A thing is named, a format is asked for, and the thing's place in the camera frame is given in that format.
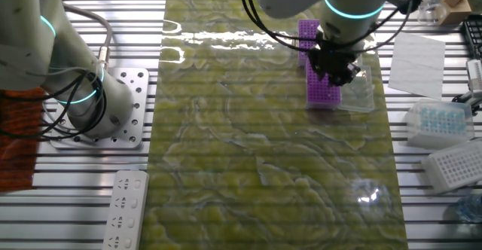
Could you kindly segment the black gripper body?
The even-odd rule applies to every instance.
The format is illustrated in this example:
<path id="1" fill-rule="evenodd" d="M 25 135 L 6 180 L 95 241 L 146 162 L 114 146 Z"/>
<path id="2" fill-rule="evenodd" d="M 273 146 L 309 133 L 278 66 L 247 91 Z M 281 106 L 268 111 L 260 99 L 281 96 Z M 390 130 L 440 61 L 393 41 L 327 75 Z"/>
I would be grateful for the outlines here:
<path id="1" fill-rule="evenodd" d="M 339 75 L 343 77 L 343 72 L 349 63 L 354 63 L 356 55 L 346 51 L 335 50 L 329 43 L 321 43 L 311 47 L 307 51 L 309 64 L 318 78 L 326 75 Z"/>

